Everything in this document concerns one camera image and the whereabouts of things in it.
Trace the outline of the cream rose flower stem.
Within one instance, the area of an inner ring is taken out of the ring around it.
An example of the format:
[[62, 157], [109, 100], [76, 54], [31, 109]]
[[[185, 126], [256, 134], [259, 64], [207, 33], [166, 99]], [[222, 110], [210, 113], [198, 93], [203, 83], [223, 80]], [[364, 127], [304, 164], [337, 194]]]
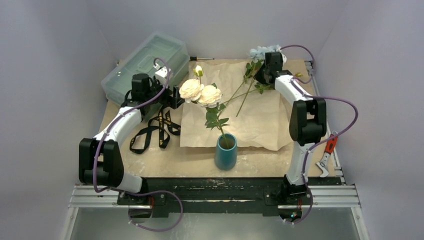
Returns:
[[226, 108], [224, 103], [220, 103], [223, 93], [215, 83], [205, 85], [202, 83], [204, 70], [200, 65], [193, 68], [194, 78], [190, 78], [179, 87], [179, 96], [186, 103], [193, 103], [206, 109], [205, 127], [213, 130], [218, 129], [224, 140], [224, 147], [230, 149], [228, 140], [223, 127], [227, 126], [228, 118], [221, 118], [222, 111]]

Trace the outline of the blue flower stem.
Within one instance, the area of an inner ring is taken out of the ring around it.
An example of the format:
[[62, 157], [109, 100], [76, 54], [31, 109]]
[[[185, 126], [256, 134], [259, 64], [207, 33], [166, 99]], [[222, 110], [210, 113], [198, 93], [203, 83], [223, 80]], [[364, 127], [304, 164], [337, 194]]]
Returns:
[[[282, 53], [282, 47], [278, 44], [252, 48], [249, 50], [248, 56], [250, 61], [245, 65], [243, 83], [249, 83], [249, 87], [252, 84], [252, 81], [257, 81], [254, 75], [258, 72], [262, 65], [282, 65], [283, 68], [284, 64], [287, 62], [287, 57]], [[237, 117], [240, 115], [246, 99], [243, 98], [242, 103], [236, 113]]]

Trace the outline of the translucent plastic storage box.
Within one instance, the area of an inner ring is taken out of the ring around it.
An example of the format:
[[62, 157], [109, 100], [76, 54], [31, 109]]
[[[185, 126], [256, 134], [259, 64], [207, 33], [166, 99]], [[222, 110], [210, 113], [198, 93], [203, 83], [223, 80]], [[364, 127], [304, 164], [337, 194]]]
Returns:
[[132, 88], [133, 75], [154, 75], [156, 57], [167, 62], [171, 86], [179, 85], [189, 72], [190, 56], [186, 43], [168, 34], [154, 32], [101, 81], [106, 99], [117, 105], [122, 104], [125, 94]]

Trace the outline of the black gold lettered ribbon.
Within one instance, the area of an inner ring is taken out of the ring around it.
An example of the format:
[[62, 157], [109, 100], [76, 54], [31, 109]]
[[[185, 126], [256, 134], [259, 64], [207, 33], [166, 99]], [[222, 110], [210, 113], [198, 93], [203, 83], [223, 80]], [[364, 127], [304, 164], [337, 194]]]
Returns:
[[[166, 107], [161, 107], [156, 117], [151, 118], [147, 127], [141, 129], [129, 143], [129, 150], [135, 154], [143, 154], [150, 146], [151, 138], [153, 132], [158, 130], [158, 146], [161, 149], [165, 149], [169, 142], [171, 135], [180, 136], [181, 135], [181, 126], [172, 121], [171, 112], [168, 110], [164, 112]], [[144, 146], [142, 148], [134, 148], [134, 144], [138, 137], [144, 136]]]

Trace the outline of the orange beige wrapping paper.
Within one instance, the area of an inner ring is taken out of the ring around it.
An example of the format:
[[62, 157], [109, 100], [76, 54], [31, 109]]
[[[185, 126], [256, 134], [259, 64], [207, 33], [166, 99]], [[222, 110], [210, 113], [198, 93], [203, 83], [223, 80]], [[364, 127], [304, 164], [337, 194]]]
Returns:
[[[235, 94], [245, 93], [249, 83], [243, 83], [247, 61], [205, 61], [198, 62], [205, 71], [201, 82], [205, 85], [215, 83], [222, 92], [222, 102]], [[263, 94], [252, 92], [247, 96], [243, 108], [236, 113], [243, 101], [239, 97], [224, 109], [221, 118], [228, 118], [225, 133], [234, 135], [238, 147], [263, 147], [278, 151], [292, 142], [289, 134], [289, 120], [282, 95], [276, 90]], [[221, 132], [206, 128], [206, 109], [193, 103], [184, 103], [181, 118], [181, 147], [215, 147]]]

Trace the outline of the small white rose stem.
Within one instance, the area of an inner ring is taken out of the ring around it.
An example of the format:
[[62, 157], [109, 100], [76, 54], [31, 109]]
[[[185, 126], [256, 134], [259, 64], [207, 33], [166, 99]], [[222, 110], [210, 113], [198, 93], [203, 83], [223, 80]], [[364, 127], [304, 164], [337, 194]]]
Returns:
[[245, 93], [236, 95], [236, 93], [238, 91], [238, 90], [236, 90], [236, 92], [230, 97], [229, 100], [226, 100], [226, 101], [224, 101], [224, 102], [222, 102], [222, 103], [220, 103], [218, 105], [218, 116], [220, 116], [222, 114], [222, 112], [227, 107], [227, 105], [230, 102], [232, 102], [233, 100], [235, 100], [237, 98], [240, 98], [240, 97], [243, 97], [244, 99], [246, 99], [248, 94], [255, 93], [255, 92], [257, 92], [260, 95], [262, 95], [265, 91], [270, 91], [272, 89], [273, 89], [273, 86], [272, 85], [262, 84], [262, 83], [260, 83], [260, 82], [258, 82], [256, 80], [255, 81], [252, 81], [251, 82], [251, 85], [249, 86], [248, 90]]

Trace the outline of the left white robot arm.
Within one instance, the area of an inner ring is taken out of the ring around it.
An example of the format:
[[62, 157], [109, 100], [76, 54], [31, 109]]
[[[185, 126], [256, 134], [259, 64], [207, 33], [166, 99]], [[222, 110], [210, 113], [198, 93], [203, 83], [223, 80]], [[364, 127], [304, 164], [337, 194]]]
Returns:
[[93, 138], [83, 138], [79, 143], [78, 177], [82, 183], [129, 192], [130, 199], [138, 205], [148, 201], [144, 179], [124, 170], [120, 147], [152, 105], [176, 109], [183, 103], [178, 88], [170, 89], [169, 81], [165, 69], [156, 71], [154, 77], [146, 73], [133, 75], [131, 90], [125, 94], [114, 119]]

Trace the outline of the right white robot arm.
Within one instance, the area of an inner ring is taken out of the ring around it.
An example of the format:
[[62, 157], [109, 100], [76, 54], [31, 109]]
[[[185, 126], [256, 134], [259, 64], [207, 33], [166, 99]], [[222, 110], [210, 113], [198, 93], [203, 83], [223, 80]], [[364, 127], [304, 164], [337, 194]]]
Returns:
[[277, 198], [288, 204], [307, 194], [309, 157], [313, 146], [327, 133], [327, 106], [325, 100], [313, 99], [296, 82], [294, 76], [283, 70], [284, 57], [280, 52], [266, 52], [255, 78], [271, 86], [291, 105], [289, 135], [293, 152], [288, 172], [284, 175]]

